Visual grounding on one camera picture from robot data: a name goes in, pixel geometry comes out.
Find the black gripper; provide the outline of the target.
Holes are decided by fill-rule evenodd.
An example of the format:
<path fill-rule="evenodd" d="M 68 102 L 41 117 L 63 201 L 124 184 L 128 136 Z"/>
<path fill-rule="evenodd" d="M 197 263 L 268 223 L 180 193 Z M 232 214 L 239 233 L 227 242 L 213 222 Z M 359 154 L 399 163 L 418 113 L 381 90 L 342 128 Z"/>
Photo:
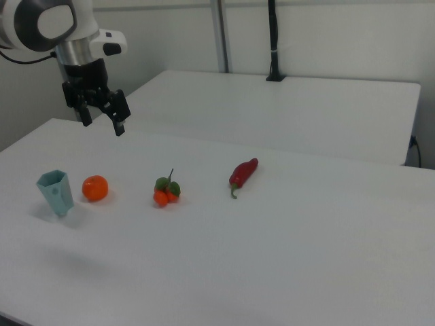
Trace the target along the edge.
<path fill-rule="evenodd" d="M 63 65 L 66 78 L 62 84 L 65 102 L 74 109 L 77 120 L 85 127 L 92 123 L 85 94 L 82 90 L 101 90 L 106 97 L 99 109 L 111 120 L 116 136 L 125 132 L 125 120 L 131 115 L 130 108 L 122 90 L 110 92 L 105 61 L 100 58 L 85 65 Z"/>

